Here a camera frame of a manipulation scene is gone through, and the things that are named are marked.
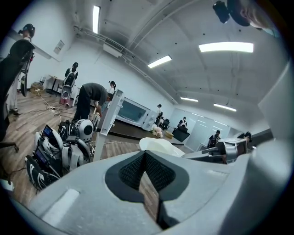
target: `black shirt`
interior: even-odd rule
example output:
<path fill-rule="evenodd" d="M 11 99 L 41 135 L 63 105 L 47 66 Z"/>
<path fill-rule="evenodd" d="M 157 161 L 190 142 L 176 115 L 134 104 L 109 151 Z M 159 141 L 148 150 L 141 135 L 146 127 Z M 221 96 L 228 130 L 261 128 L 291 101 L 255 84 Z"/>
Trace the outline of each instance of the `black shirt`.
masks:
<path fill-rule="evenodd" d="M 106 101 L 108 92 L 106 89 L 97 83 L 86 83 L 83 85 L 87 95 L 91 100 L 99 101 L 98 104 L 100 106 Z"/>
<path fill-rule="evenodd" d="M 67 77 L 68 76 L 68 74 L 69 74 L 69 72 L 70 72 L 70 70 L 69 70 L 69 68 L 67 69 L 67 71 L 65 72 L 65 77 Z M 77 72 L 76 74 L 75 74 L 75 79 L 77 79 L 78 78 L 78 73 L 79 72 Z"/>

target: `black pants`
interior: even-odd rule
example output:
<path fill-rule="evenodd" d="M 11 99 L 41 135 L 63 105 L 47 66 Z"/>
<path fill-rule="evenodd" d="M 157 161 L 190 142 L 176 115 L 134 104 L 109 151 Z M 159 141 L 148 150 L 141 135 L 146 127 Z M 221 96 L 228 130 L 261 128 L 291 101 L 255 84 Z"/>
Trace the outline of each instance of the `black pants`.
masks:
<path fill-rule="evenodd" d="M 90 113 L 90 97 L 87 94 L 84 86 L 79 90 L 79 99 L 77 105 L 77 111 L 74 115 L 73 121 L 78 121 L 81 119 L 88 119 Z"/>

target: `fluorescent light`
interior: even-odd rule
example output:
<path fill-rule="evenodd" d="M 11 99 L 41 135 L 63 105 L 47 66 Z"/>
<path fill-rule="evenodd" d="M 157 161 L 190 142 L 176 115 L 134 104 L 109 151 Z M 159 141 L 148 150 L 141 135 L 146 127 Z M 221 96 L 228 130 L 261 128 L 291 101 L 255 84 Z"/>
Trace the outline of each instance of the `fluorescent light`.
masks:
<path fill-rule="evenodd" d="M 98 33 L 100 7 L 94 6 L 93 8 L 93 32 Z"/>
<path fill-rule="evenodd" d="M 227 126 L 226 124 L 224 124 L 224 123 L 220 123 L 220 122 L 217 122 L 217 121 L 215 121 L 216 123 L 219 123 L 219 124 L 222 124 L 222 125 L 224 125 L 224 126 Z"/>
<path fill-rule="evenodd" d="M 217 128 L 217 129 L 220 129 L 219 127 L 216 127 L 216 126 L 213 126 L 213 127 Z M 222 130 L 222 129 L 220 129 L 220 130 Z"/>
<path fill-rule="evenodd" d="M 198 102 L 198 100 L 181 97 L 182 100 Z"/>
<path fill-rule="evenodd" d="M 154 61 L 153 63 L 149 64 L 148 67 L 149 68 L 153 68 L 153 67 L 155 67 L 157 65 L 160 65 L 160 64 L 163 64 L 163 63 L 165 63 L 167 61 L 171 61 L 171 57 L 170 56 L 165 56 L 165 57 L 163 57 L 163 58 L 161 58 L 161 59 L 159 59 L 157 61 Z"/>
<path fill-rule="evenodd" d="M 214 106 L 216 107 L 219 107 L 219 108 L 225 108 L 225 109 L 228 109 L 228 110 L 231 110 L 231 111 L 237 111 L 237 109 L 234 109 L 234 108 L 230 108 L 228 106 L 223 106 L 223 105 L 218 105 L 218 104 L 214 104 Z"/>
<path fill-rule="evenodd" d="M 243 51 L 253 52 L 253 43 L 246 42 L 217 42 L 199 45 L 201 52 L 207 51 L 219 51 L 219 50 L 230 50 L 230 51 Z"/>

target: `wooden floor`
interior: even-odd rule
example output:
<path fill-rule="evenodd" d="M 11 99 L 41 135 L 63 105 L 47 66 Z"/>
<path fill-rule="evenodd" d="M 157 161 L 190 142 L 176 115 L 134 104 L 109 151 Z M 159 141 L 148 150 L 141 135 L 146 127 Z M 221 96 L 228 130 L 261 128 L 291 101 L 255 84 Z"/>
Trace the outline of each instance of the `wooden floor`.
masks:
<path fill-rule="evenodd" d="M 65 121 L 74 117 L 76 107 L 66 110 L 65 106 L 59 106 L 59 96 L 56 97 L 55 95 L 44 93 L 42 97 L 48 104 L 63 109 L 64 111 L 59 112 L 59 114 L 63 116 L 56 116 L 54 113 L 46 110 L 45 101 L 30 92 L 28 92 L 27 97 L 18 94 L 18 112 L 22 114 L 20 116 L 9 116 L 10 126 L 8 127 L 4 142 L 16 142 L 19 147 L 19 152 L 16 153 L 13 147 L 0 150 L 0 162 L 8 173 L 25 167 L 24 157 L 26 155 L 32 155 L 32 150 L 34 149 L 34 134 L 37 131 L 42 131 L 46 124 L 58 130 L 60 118 L 62 121 Z M 111 136 L 108 136 L 105 143 L 102 159 L 140 150 L 139 144 L 132 141 L 128 142 L 128 140 L 123 138 L 121 138 L 120 141 L 119 137 L 112 139 Z M 181 146 L 180 149 L 185 153 L 191 152 L 184 146 Z M 11 175 L 11 181 L 15 186 L 12 196 L 17 201 L 27 206 L 36 196 L 37 190 L 30 183 L 26 170 L 14 172 Z M 139 191 L 144 194 L 146 210 L 151 217 L 155 219 L 158 195 L 146 174 L 142 177 Z"/>

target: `air vent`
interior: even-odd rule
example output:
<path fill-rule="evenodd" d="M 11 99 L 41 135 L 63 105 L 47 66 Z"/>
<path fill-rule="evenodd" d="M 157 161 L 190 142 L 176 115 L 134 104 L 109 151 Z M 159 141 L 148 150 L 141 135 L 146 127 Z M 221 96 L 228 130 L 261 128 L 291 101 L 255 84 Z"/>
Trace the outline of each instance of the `air vent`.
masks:
<path fill-rule="evenodd" d="M 123 47 L 118 45 L 117 43 L 113 42 L 112 40 L 110 39 L 105 39 L 105 43 L 111 47 L 113 47 L 114 49 L 118 50 L 119 52 L 122 52 L 123 51 Z"/>

